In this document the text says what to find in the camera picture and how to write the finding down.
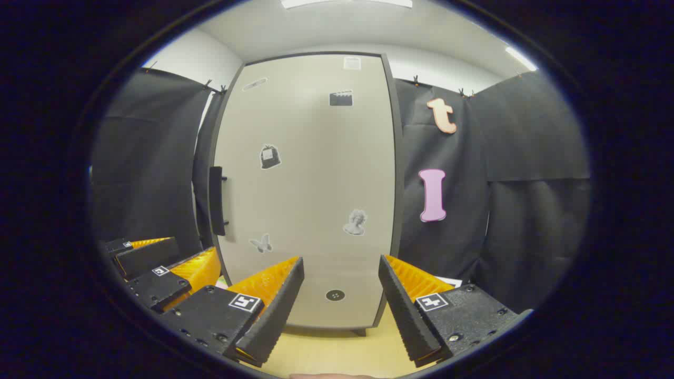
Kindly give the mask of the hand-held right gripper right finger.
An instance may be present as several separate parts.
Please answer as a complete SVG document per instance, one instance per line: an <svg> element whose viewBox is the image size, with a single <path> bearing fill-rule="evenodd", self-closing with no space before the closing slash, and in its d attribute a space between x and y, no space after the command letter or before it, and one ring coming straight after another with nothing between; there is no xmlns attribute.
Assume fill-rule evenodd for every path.
<svg viewBox="0 0 674 379"><path fill-rule="evenodd" d="M453 286L394 256L378 277L409 360L451 363L509 334L532 313L501 304L475 284Z"/></svg>

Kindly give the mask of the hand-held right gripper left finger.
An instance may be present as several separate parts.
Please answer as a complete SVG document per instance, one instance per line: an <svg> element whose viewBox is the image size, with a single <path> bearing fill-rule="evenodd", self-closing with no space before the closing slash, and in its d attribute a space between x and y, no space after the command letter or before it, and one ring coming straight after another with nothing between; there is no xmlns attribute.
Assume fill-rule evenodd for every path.
<svg viewBox="0 0 674 379"><path fill-rule="evenodd" d="M160 319L201 350L261 367L286 326L304 278L303 259L292 257L225 290L204 286Z"/></svg>

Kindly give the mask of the black door handle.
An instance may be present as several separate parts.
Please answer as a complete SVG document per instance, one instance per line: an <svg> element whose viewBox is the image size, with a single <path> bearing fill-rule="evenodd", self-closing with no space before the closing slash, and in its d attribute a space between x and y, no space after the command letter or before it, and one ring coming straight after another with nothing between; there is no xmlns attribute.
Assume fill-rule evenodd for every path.
<svg viewBox="0 0 674 379"><path fill-rule="evenodd" d="M224 218L222 207L222 185L227 179L222 175L221 166L209 168L209 219L212 233L217 236L225 236L225 228L229 224Z"/></svg>

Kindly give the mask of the black backdrop cloth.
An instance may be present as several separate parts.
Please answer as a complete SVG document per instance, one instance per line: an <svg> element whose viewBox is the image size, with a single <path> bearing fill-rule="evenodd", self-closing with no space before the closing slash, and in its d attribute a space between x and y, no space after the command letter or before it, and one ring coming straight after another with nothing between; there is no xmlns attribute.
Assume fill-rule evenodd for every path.
<svg viewBox="0 0 674 379"><path fill-rule="evenodd" d="M406 155L400 257L471 280L513 311L537 308L578 255L592 181L580 126L541 74L465 98L396 79ZM225 96L182 77L135 74L101 119L94 228L105 241L214 245L207 158Z"/></svg>

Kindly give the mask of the ceiling light panel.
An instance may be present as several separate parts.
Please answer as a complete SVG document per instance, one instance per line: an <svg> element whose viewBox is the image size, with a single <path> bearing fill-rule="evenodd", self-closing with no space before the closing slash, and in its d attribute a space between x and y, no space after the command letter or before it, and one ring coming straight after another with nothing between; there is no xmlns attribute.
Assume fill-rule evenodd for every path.
<svg viewBox="0 0 674 379"><path fill-rule="evenodd" d="M284 9L317 5L320 3L382 3L407 9L413 8L413 0L280 0Z"/></svg>
<svg viewBox="0 0 674 379"><path fill-rule="evenodd" d="M538 67L532 62L532 60L522 54L519 50L513 48L513 46L506 46L505 52L514 58L517 62L519 62L522 66L527 68L527 70L531 72L538 70Z"/></svg>

